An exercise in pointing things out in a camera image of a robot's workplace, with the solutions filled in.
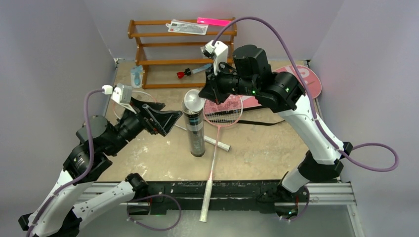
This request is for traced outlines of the black shuttlecock tube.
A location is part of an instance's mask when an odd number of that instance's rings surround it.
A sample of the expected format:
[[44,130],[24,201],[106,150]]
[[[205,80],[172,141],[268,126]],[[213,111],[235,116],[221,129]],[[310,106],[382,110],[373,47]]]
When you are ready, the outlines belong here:
[[201,157],[205,153],[204,140],[204,118],[202,110],[195,112],[186,107],[186,102],[182,102],[182,112],[185,120],[186,131],[188,134],[190,153],[195,157]]

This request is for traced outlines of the clear plastic tube lid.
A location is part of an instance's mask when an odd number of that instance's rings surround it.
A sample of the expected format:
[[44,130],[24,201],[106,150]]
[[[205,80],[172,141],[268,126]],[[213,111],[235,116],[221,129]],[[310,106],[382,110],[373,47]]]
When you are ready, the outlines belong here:
[[197,89],[191,89],[184,95],[183,103],[188,110],[199,112],[203,109],[205,100],[199,96],[199,92]]

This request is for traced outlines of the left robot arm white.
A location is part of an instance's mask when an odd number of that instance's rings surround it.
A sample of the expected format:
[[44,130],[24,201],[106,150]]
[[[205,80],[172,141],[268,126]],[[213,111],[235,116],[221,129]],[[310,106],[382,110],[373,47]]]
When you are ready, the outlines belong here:
[[78,203],[81,194],[112,165],[116,156],[142,131],[166,136],[181,118],[181,111],[166,111],[164,103],[131,99],[116,124],[104,116],[90,116],[77,131],[79,144],[73,148],[53,189],[33,213],[18,222],[29,237],[75,237],[86,224],[113,206],[149,194],[148,183],[138,173],[129,174],[112,190]]

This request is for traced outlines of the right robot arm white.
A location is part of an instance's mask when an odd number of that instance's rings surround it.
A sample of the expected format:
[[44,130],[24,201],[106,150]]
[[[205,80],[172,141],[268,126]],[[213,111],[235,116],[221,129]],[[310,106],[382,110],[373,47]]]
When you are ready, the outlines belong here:
[[309,182],[323,182],[340,175],[342,152],[352,146],[342,142],[327,128],[314,108],[308,90],[289,72],[273,72],[263,49],[244,45],[233,52],[234,66],[227,64],[228,46],[209,42],[203,54],[213,60],[206,70],[201,98],[216,104],[230,95],[253,96],[260,105],[283,118],[308,147],[304,160],[281,180],[277,194],[289,201]]

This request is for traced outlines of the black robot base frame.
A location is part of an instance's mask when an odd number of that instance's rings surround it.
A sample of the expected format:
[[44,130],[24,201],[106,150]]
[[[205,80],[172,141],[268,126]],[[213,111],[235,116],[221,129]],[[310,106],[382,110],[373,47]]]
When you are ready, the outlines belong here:
[[278,180],[145,181],[130,174],[120,183],[97,182],[78,198],[72,210],[79,217],[97,217],[120,204],[138,206],[144,214],[164,215],[169,210],[201,210],[210,194],[209,211],[258,211],[293,218],[308,204],[355,203],[349,183],[310,183],[296,193],[280,191]]

